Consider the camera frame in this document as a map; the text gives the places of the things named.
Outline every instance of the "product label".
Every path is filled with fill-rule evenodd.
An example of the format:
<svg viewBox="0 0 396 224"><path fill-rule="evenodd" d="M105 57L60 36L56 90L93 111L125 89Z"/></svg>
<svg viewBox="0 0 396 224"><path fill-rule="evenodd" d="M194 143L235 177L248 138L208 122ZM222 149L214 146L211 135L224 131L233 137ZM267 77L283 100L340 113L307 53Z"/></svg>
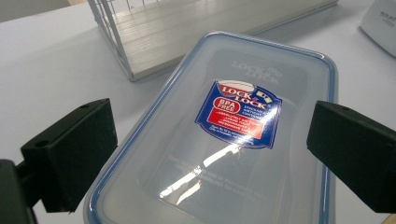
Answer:
<svg viewBox="0 0 396 224"><path fill-rule="evenodd" d="M216 81L196 123L220 140L249 148L272 148L282 100L250 83Z"/></svg>

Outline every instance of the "white table surface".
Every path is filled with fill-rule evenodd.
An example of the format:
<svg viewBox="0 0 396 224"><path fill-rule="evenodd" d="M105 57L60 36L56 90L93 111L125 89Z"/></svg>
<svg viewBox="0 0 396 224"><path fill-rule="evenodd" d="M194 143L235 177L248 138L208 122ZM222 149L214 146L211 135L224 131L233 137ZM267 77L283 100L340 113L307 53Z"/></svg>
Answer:
<svg viewBox="0 0 396 224"><path fill-rule="evenodd" d="M360 28L373 0L340 0L328 9L259 34L275 42L328 55L338 67L338 103L396 130L396 58ZM119 142L169 77L130 82L100 33L88 4L0 23L0 158L22 161L21 146L80 105L110 98ZM336 223L381 223L336 181ZM47 214L38 222L83 223L74 214Z"/></svg>

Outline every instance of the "sticker label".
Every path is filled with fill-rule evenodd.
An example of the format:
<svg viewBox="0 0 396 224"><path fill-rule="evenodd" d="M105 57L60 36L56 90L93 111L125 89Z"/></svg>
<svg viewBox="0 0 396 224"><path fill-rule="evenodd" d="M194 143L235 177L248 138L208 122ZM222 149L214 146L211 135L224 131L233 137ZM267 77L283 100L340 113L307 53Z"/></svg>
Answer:
<svg viewBox="0 0 396 224"><path fill-rule="evenodd" d="M195 122L225 142L272 148L281 105L281 99L253 84L216 81Z"/></svg>

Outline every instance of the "container lid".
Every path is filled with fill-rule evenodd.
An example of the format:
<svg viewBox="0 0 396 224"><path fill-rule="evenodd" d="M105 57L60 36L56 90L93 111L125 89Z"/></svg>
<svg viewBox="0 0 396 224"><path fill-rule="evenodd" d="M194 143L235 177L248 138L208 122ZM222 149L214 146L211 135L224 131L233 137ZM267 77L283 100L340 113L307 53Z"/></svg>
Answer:
<svg viewBox="0 0 396 224"><path fill-rule="evenodd" d="M326 56L204 36L99 174L87 223L329 223L331 175L306 149Z"/></svg>

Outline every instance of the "transparent lid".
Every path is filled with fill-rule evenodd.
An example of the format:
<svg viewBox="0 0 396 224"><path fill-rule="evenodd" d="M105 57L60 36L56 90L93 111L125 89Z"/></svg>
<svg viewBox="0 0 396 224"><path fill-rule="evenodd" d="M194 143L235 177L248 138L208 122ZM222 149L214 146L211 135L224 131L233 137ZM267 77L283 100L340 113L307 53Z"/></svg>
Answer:
<svg viewBox="0 0 396 224"><path fill-rule="evenodd" d="M204 36L99 175L87 223L329 223L331 174L306 149L330 59Z"/></svg>

